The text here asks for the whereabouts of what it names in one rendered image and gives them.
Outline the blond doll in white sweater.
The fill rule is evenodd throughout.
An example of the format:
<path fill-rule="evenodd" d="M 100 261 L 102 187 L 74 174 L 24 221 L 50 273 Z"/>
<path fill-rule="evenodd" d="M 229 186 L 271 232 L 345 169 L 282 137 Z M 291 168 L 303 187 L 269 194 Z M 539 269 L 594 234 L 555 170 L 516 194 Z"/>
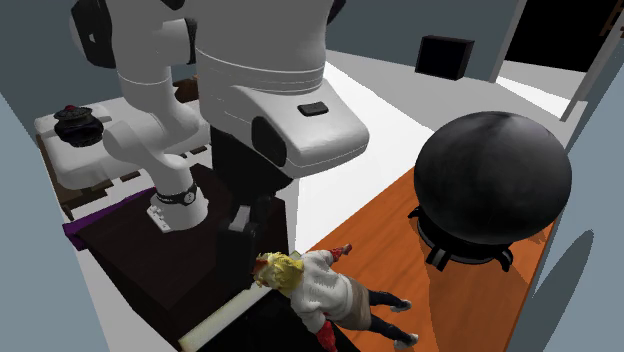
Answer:
<path fill-rule="evenodd" d="M 326 352 L 338 352 L 332 326 L 370 331 L 394 342 L 397 349 L 419 341 L 371 312 L 385 305 L 394 312 L 409 310 L 412 303 L 389 292 L 371 290 L 352 277 L 338 273 L 332 265 L 352 250 L 350 244 L 331 250 L 309 251 L 294 259 L 281 252 L 260 254 L 255 259 L 253 279 L 259 286 L 280 292 L 307 330 Z"/>

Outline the black lidded pot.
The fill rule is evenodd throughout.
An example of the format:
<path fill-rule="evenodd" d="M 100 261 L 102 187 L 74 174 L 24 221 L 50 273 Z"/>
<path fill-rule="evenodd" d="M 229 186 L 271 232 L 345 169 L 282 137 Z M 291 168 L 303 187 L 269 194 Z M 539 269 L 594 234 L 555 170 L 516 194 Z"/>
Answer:
<path fill-rule="evenodd" d="M 104 126 L 93 115 L 92 108 L 67 105 L 53 117 L 57 120 L 56 135 L 75 148 L 92 146 L 102 140 Z"/>

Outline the black round chair on base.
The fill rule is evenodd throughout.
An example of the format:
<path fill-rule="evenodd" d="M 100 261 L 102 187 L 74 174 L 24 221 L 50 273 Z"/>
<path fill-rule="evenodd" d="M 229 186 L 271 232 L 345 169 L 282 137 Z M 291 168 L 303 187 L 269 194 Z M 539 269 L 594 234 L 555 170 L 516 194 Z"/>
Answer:
<path fill-rule="evenodd" d="M 511 245 L 553 223 L 567 204 L 572 168 L 538 122 L 484 111 L 456 118 L 424 144 L 414 167 L 411 212 L 437 270 L 492 260 L 509 271 Z"/>

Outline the black cube box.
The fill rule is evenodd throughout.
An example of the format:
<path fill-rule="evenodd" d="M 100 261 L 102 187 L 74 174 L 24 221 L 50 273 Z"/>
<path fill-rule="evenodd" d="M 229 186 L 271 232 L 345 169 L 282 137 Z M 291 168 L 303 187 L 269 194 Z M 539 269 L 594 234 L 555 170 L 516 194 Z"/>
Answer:
<path fill-rule="evenodd" d="M 423 36 L 415 72 L 453 81 L 459 80 L 465 75 L 474 44 L 474 40 Z"/>

